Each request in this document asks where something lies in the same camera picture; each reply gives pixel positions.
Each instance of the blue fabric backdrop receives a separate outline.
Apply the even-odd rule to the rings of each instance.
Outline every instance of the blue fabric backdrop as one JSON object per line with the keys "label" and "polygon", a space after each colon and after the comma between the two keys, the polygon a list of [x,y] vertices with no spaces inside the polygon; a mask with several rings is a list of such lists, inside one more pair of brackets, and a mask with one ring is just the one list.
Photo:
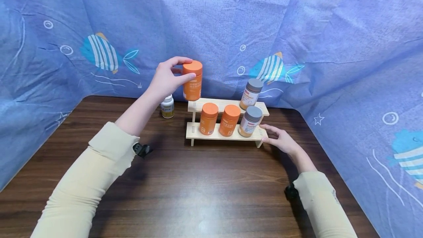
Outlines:
{"label": "blue fabric backdrop", "polygon": [[379,235],[420,237],[422,14],[423,0],[0,0],[0,189],[82,98],[138,97],[184,55],[207,98],[262,79],[260,100],[300,111]]}

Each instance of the shelf leg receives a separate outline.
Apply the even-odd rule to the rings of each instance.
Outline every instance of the shelf leg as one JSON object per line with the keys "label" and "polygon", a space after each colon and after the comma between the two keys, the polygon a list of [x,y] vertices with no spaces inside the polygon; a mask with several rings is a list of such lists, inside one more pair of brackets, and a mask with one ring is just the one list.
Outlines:
{"label": "shelf leg", "polygon": [[257,146],[257,148],[260,148],[260,146],[263,144],[263,142],[262,141],[256,141],[256,146]]}

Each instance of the dark wood table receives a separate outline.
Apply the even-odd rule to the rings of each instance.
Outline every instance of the dark wood table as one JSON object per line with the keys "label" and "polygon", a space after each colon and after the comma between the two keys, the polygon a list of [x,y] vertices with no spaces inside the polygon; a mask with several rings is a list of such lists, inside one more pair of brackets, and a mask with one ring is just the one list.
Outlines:
{"label": "dark wood table", "polygon": [[[84,99],[0,193],[0,238],[29,237],[54,187],[107,121],[129,98]],[[175,117],[156,112],[141,135],[155,149],[136,158],[105,194],[90,237],[314,237],[300,202],[284,188],[298,176],[289,158],[254,142],[185,139],[186,102]],[[295,110],[271,108],[263,123],[278,126],[309,153],[334,185],[359,237],[378,237],[345,183]]]}

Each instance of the hand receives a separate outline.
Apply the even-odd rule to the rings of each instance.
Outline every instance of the hand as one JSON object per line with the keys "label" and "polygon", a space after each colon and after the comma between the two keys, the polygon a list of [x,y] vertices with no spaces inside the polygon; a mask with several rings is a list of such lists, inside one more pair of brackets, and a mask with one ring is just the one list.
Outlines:
{"label": "hand", "polygon": [[191,63],[192,59],[187,57],[173,57],[166,62],[159,63],[153,80],[151,80],[148,90],[151,93],[159,96],[161,100],[175,92],[175,90],[182,84],[195,78],[195,73],[189,73],[182,76],[175,76],[174,74],[181,74],[180,68],[174,68],[175,65],[182,65],[184,63]]}
{"label": "hand", "polygon": [[303,150],[285,130],[267,124],[261,124],[260,127],[270,131],[269,134],[272,137],[276,137],[276,139],[267,137],[262,138],[262,141],[265,143],[272,144],[289,155],[295,155]]}

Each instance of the white bottle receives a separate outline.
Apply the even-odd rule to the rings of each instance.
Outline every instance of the white bottle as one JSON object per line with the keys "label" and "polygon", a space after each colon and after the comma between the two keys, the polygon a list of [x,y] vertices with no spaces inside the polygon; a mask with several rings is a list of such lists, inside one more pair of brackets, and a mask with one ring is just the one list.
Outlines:
{"label": "white bottle", "polygon": [[160,104],[160,109],[162,110],[162,116],[165,119],[173,118],[175,115],[172,95],[166,97],[163,102]]}

